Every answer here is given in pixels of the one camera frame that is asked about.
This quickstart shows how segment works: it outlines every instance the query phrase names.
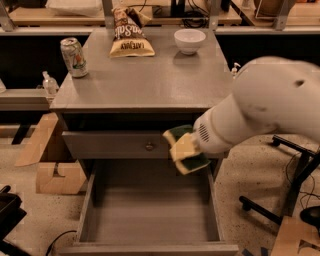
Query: chip bag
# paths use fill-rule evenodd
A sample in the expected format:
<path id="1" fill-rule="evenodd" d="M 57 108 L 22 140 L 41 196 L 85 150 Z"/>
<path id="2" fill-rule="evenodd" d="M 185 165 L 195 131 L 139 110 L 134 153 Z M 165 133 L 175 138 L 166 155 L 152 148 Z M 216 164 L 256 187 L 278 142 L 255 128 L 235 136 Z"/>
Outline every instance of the chip bag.
<path id="1" fill-rule="evenodd" d="M 114 31 L 110 57 L 154 56 L 155 52 L 141 28 L 149 18 L 129 7 L 117 7 L 114 15 Z"/>

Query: sponge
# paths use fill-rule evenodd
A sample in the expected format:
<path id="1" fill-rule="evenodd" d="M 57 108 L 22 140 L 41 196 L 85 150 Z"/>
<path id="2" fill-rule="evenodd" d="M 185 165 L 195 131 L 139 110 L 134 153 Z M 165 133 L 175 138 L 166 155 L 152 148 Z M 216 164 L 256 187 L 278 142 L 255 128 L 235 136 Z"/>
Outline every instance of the sponge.
<path id="1" fill-rule="evenodd" d="M 177 169 L 183 174 L 200 170 L 210 164 L 208 158 L 192 143 L 193 127 L 182 125 L 163 133 L 171 146 L 170 153 Z"/>

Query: floor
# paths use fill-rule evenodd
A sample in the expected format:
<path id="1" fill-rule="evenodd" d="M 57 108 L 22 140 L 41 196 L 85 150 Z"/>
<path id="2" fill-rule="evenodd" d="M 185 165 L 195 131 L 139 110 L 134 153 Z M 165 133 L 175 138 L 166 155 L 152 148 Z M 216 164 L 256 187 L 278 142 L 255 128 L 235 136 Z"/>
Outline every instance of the floor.
<path id="1" fill-rule="evenodd" d="M 296 135 L 281 135 L 301 146 L 317 150 L 318 145 Z M 6 241 L 23 248 L 33 256 L 45 255 L 50 243 L 61 233 L 77 229 L 84 193 L 73 196 L 44 195 L 35 193 L 37 165 L 14 167 L 24 144 L 11 145 L 12 136 L 0 129 L 0 187 L 9 184 L 11 192 L 22 199 L 22 208 L 27 216 L 6 237 Z M 278 225 L 254 211 L 241 209 L 238 198 L 244 195 L 279 214 L 289 188 L 288 177 L 292 177 L 299 155 L 283 145 L 270 145 L 272 135 L 253 137 L 237 146 L 224 160 L 216 180 L 217 212 L 224 239 L 239 245 L 239 253 L 246 249 L 254 256 L 261 255 L 261 247 L 269 253 L 273 247 Z M 319 180 L 314 172 L 315 181 Z M 302 190 L 311 191 L 313 179 L 308 178 Z M 315 185 L 314 193 L 320 193 Z M 297 201 L 295 216 L 307 204 L 308 197 Z M 310 198 L 308 205 L 320 204 Z M 61 237 L 51 255 L 58 255 L 61 247 L 73 243 L 74 233 Z"/>

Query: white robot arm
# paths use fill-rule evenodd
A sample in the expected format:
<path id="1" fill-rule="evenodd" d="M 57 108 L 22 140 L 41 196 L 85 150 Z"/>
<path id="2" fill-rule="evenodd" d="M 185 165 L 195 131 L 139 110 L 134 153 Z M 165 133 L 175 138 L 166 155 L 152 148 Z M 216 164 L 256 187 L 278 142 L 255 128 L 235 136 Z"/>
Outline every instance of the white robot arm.
<path id="1" fill-rule="evenodd" d="M 201 152 L 220 153 L 275 130 L 320 142 L 318 66 L 279 57 L 247 63 L 232 94 L 196 120 L 192 141 Z"/>

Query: soda can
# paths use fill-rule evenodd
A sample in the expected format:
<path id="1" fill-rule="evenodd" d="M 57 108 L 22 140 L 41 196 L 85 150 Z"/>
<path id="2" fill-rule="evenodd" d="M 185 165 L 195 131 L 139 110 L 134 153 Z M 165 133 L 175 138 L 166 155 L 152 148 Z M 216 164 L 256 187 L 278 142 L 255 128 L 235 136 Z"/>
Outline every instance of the soda can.
<path id="1" fill-rule="evenodd" d="M 87 62 L 83 56 L 81 44 L 74 37 L 60 42 L 62 57 L 72 77 L 83 77 L 88 74 Z"/>

